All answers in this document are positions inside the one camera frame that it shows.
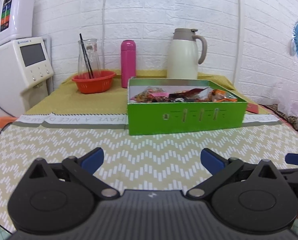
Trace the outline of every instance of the glass pitcher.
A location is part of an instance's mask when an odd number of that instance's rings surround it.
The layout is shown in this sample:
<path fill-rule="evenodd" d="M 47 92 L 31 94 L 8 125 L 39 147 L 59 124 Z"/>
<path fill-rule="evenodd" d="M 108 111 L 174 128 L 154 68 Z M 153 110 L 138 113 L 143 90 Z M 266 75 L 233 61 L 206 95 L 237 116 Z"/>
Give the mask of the glass pitcher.
<path fill-rule="evenodd" d="M 80 79 L 93 79 L 101 76 L 97 51 L 97 39 L 80 40 L 78 75 Z"/>

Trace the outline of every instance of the pink label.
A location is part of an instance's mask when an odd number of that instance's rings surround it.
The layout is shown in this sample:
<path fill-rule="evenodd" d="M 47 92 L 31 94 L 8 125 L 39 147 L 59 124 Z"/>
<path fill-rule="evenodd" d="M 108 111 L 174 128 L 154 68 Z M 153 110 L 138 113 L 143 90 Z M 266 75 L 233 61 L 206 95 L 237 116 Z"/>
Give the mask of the pink label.
<path fill-rule="evenodd" d="M 156 92 L 156 93 L 150 93 L 153 97 L 168 97 L 169 93 L 167 92 Z"/>

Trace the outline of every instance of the pink bottle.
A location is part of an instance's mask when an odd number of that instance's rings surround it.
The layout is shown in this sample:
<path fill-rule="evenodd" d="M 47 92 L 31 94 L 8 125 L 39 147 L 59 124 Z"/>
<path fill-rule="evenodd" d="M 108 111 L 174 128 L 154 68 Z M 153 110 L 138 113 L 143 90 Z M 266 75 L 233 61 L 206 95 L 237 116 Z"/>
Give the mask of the pink bottle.
<path fill-rule="evenodd" d="M 126 40 L 121 43 L 121 86 L 128 87 L 128 80 L 136 76 L 136 43 Z"/>

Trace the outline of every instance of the gray ribbed surface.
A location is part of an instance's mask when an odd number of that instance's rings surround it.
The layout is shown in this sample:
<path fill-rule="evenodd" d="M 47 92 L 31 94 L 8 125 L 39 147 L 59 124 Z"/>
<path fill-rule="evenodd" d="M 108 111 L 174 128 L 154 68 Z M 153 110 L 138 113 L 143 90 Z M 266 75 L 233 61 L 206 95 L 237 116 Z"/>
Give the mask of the gray ribbed surface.
<path fill-rule="evenodd" d="M 290 231 L 270 236 L 235 232 L 219 223 L 201 201 L 180 191 L 126 190 L 123 197 L 103 201 L 83 225 L 60 235 L 15 233 L 10 240 L 296 240 Z"/>

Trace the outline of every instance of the open cardboard box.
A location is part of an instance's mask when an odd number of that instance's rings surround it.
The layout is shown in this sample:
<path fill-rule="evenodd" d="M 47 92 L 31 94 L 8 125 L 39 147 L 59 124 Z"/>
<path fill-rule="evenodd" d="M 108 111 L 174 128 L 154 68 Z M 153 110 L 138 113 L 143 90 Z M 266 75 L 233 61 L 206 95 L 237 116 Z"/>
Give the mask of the open cardboard box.
<path fill-rule="evenodd" d="M 131 98 L 147 87 L 159 87 L 167 92 L 193 88 L 220 89 L 232 92 L 209 80 L 129 79 L 128 123 L 130 135 L 181 133 L 241 127 L 247 102 L 177 102 L 135 103 Z"/>

